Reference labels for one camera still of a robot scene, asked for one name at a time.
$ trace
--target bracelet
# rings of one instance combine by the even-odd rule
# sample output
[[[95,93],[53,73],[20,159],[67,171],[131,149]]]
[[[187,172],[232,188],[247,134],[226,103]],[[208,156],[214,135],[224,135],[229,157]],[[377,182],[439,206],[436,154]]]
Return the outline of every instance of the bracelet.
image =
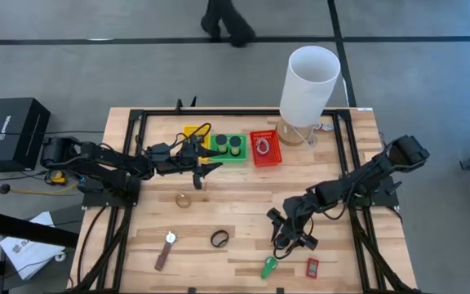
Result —
[[[180,208],[188,208],[192,206],[192,198],[179,193],[175,196],[175,203],[177,203],[177,206]]]
[[[264,143],[264,147],[266,148],[265,150],[260,149],[260,143]],[[269,142],[268,142],[268,140],[266,140],[264,138],[259,138],[257,140],[256,148],[257,148],[257,153],[259,153],[260,155],[266,155],[269,152]]]
[[[220,235],[220,234],[225,234],[226,238],[222,239],[218,244],[213,243],[213,239],[215,237],[217,237],[218,235]],[[211,235],[211,238],[210,238],[211,245],[213,245],[213,247],[215,247],[215,248],[222,248],[222,247],[226,246],[226,244],[228,244],[228,240],[229,240],[229,234],[228,234],[227,231],[225,231],[223,229],[220,229],[220,230],[214,232]]]

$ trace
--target green tray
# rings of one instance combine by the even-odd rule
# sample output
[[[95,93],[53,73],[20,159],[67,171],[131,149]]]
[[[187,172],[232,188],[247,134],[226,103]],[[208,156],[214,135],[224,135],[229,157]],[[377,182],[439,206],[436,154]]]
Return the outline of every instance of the green tray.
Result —
[[[243,161],[246,161],[248,159],[248,145],[246,143],[247,136],[242,134],[225,135],[228,138],[228,143],[226,144],[228,146],[228,152],[223,155],[214,156],[210,158],[210,161],[222,163],[241,163]],[[241,153],[238,156],[232,156],[232,154],[229,152],[229,150],[232,148],[232,146],[229,144],[229,139],[231,139],[231,137],[233,136],[238,136],[241,138]],[[217,142],[215,141],[216,137],[217,135],[211,135],[210,149],[214,151],[219,151]]]

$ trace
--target gray floor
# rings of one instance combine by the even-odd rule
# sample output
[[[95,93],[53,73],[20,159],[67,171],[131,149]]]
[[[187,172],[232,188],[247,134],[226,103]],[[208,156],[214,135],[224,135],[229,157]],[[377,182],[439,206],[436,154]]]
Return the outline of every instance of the gray floor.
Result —
[[[234,0],[260,36],[332,36],[323,0]],[[0,0],[0,39],[197,38],[206,0]],[[470,1],[336,0],[345,37],[470,36]],[[109,107],[277,106],[288,55],[305,43],[0,46],[0,98],[33,96],[49,130],[102,130]],[[319,43],[335,51],[334,43]],[[417,136],[432,157],[400,188],[419,287],[470,293],[470,42],[346,43],[358,106],[387,140]],[[346,106],[341,81],[331,106]],[[99,141],[100,136],[80,136]],[[44,189],[37,180],[16,187]],[[0,195],[0,212],[29,217],[80,197]],[[59,291],[65,272],[15,293]]]

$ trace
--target yellow cable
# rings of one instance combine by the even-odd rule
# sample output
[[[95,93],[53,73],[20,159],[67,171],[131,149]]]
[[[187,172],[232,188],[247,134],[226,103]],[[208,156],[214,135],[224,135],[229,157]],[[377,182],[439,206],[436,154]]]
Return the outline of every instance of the yellow cable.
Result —
[[[10,191],[12,193],[19,193],[19,194],[32,194],[32,195],[47,195],[47,196],[59,196],[58,194],[59,193],[63,193],[63,192],[66,192],[70,189],[73,189],[75,187],[77,187],[77,185],[79,185],[79,183],[75,183],[69,187],[66,187],[64,189],[60,189],[60,190],[57,190],[57,191],[45,191],[45,192],[38,192],[38,191],[32,191],[32,190],[25,190],[25,189],[10,189]]]

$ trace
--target person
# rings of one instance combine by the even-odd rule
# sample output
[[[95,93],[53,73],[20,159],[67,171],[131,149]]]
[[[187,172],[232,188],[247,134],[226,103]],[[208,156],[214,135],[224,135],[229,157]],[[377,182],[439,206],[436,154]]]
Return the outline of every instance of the person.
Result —
[[[209,0],[201,27],[213,39],[220,38],[219,20],[229,33],[229,42],[234,47],[244,47],[255,38],[255,31],[237,11],[232,0]]]

